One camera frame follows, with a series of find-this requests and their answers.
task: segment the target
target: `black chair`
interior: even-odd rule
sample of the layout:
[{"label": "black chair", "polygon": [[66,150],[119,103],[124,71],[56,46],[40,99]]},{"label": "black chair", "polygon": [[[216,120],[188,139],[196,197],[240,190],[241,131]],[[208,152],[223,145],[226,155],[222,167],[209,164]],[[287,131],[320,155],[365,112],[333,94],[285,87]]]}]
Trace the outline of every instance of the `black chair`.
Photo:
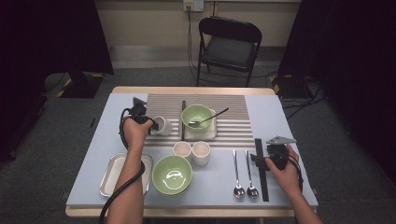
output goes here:
[{"label": "black chair", "polygon": [[[256,62],[262,32],[246,21],[206,17],[199,23],[201,37],[196,86],[199,86],[201,63],[239,72],[248,72],[246,87]],[[207,45],[205,37],[211,38]]]}]

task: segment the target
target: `white tabletop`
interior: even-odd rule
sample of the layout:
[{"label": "white tabletop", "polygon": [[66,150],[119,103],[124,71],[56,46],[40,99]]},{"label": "white tabletop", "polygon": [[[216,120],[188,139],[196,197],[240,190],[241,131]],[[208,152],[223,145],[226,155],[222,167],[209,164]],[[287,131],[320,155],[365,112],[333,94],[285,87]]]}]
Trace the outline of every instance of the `white tabletop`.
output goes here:
[{"label": "white tabletop", "polygon": [[[119,136],[120,113],[122,109],[133,105],[133,97],[147,101],[148,96],[148,93],[110,94],[87,155],[67,200],[66,205],[69,210],[71,207],[101,208],[105,204],[107,197],[101,195],[99,188],[108,162],[116,153],[126,152]],[[245,100],[254,138],[260,138],[264,145],[265,141],[278,135],[293,138],[277,96],[245,95]],[[255,154],[255,148],[238,148],[237,156],[240,183],[244,188],[247,188],[248,171],[243,153],[244,149]],[[145,196],[145,208],[170,210],[180,208],[189,208],[190,210],[195,208],[290,209],[289,200],[276,183],[271,172],[266,172],[269,202],[263,202],[262,198],[258,200],[252,200],[249,197],[236,199],[233,196],[233,187],[236,182],[232,150],[232,148],[216,148],[216,150],[212,151],[210,163],[207,166],[197,167],[192,164],[193,180],[191,181],[191,185],[186,192],[177,197],[162,195],[150,183],[149,190]],[[155,164],[160,158],[171,155],[172,148],[145,147],[143,153],[150,155]],[[304,179],[304,196],[309,204],[315,207],[318,205],[318,201],[309,186],[302,161],[300,161],[300,166]],[[253,163],[250,163],[250,170],[253,184],[260,190],[259,171]]]}]

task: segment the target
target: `forearm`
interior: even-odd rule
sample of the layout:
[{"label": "forearm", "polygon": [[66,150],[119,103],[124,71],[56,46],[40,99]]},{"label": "forearm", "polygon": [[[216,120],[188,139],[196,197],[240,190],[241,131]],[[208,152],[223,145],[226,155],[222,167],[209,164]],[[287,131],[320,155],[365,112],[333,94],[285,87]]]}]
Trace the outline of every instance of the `forearm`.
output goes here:
[{"label": "forearm", "polygon": [[[142,145],[130,146],[115,189],[140,171]],[[143,216],[143,187],[141,177],[125,189],[108,209],[107,223],[142,223]]]},{"label": "forearm", "polygon": [[299,224],[322,223],[318,215],[299,190],[290,191],[288,193],[288,197]]}]

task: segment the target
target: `tray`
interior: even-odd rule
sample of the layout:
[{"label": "tray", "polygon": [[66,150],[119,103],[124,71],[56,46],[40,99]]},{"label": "tray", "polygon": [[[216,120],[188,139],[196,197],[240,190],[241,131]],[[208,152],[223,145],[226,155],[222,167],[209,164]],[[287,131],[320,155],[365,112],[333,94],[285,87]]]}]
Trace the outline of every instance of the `tray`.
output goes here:
[{"label": "tray", "polygon": [[[216,117],[212,119],[212,123],[210,123],[210,126],[207,128],[206,132],[204,133],[192,133],[188,129],[184,129],[184,139],[185,140],[211,140],[216,137],[218,134],[218,124]],[[179,116],[179,122],[178,122],[178,136],[181,137],[181,126],[183,125],[183,122],[181,121],[181,113]]]},{"label": "tray", "polygon": [[[104,196],[110,197],[114,188],[116,187],[117,180],[119,179],[120,172],[123,164],[125,163],[126,153],[117,153],[108,163],[105,176],[103,177],[100,193]],[[146,166],[145,173],[142,175],[143,195],[149,190],[149,180],[151,178],[152,158],[149,155],[142,155],[142,162]]]}]

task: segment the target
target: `silver spoon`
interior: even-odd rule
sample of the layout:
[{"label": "silver spoon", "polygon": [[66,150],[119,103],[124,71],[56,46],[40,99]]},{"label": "silver spoon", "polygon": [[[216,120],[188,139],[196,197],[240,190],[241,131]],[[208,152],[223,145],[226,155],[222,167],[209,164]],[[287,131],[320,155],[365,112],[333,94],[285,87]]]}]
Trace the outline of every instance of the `silver spoon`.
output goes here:
[{"label": "silver spoon", "polygon": [[239,184],[238,164],[236,163],[236,151],[235,151],[235,149],[233,150],[233,164],[235,165],[235,174],[236,174],[236,187],[233,189],[233,194],[237,198],[243,198],[243,197],[245,197],[245,190]]},{"label": "silver spoon", "polygon": [[218,116],[218,115],[220,115],[220,114],[226,112],[227,110],[228,110],[228,107],[225,108],[225,109],[223,109],[221,112],[215,114],[214,116],[212,116],[212,117],[210,117],[210,118],[208,118],[208,119],[204,119],[204,120],[202,120],[202,121],[190,121],[190,122],[189,122],[189,126],[190,126],[190,127],[198,127],[202,122],[207,121],[207,120],[209,120],[209,119],[213,119],[215,116]]},{"label": "silver spoon", "polygon": [[247,196],[251,199],[257,199],[259,197],[259,191],[253,187],[253,184],[251,182],[250,166],[248,163],[248,151],[247,150],[245,150],[245,157],[247,158],[248,182],[250,183],[250,187],[247,188]]}]

